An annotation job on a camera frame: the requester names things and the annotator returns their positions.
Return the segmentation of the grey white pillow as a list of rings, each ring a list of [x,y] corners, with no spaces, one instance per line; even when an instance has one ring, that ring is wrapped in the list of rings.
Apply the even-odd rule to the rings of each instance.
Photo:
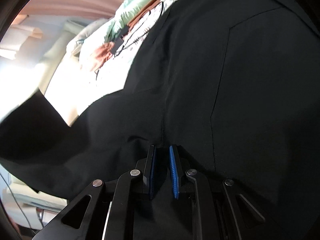
[[[114,18],[100,18],[90,23],[67,44],[66,53],[83,63],[96,49],[109,41],[114,23]]]

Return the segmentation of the patterned white bed sheet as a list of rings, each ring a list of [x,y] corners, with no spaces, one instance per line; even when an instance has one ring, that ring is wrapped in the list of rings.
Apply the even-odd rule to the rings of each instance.
[[[151,0],[128,24],[124,43],[101,68],[91,72],[71,54],[65,54],[44,96],[71,126],[99,98],[124,88],[136,54],[159,18],[178,0]]]

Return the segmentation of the mint green duvet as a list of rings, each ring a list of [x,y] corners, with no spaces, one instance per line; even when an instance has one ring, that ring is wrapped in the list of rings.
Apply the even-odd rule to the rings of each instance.
[[[128,24],[151,0],[124,0],[114,17],[107,22],[104,42],[112,41],[118,31]]]

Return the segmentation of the orange brown cloth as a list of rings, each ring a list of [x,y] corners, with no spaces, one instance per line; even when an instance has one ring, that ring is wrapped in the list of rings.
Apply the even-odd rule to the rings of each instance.
[[[114,42],[107,42],[97,48],[90,56],[89,62],[87,64],[91,72],[95,72],[103,66],[103,64],[108,61],[113,53]]]

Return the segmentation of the black power adapter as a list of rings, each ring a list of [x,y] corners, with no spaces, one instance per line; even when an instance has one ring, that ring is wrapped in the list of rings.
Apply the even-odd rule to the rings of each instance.
[[[129,32],[129,26],[125,25],[120,31],[117,33],[116,38],[113,41],[113,47],[111,49],[111,53],[115,54],[119,47],[124,43],[124,37]]]

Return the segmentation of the cream padded headboard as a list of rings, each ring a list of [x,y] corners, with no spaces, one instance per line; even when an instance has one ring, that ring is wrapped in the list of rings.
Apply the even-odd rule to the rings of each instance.
[[[46,90],[50,84],[50,81],[56,72],[61,60],[66,54],[67,44],[84,29],[85,25],[72,20],[67,20],[61,30],[57,40],[53,43],[50,49],[41,57],[40,61],[36,65],[37,70],[40,72],[38,89],[42,94],[46,93]]]

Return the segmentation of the black jacket yellow patch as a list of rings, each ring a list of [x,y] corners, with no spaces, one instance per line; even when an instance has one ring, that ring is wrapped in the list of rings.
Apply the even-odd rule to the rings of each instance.
[[[231,179],[265,239],[319,239],[319,0],[178,0],[150,29],[124,88],[68,126],[35,92],[1,122],[1,164],[67,200],[117,180],[155,146],[132,239],[193,239],[169,147]]]

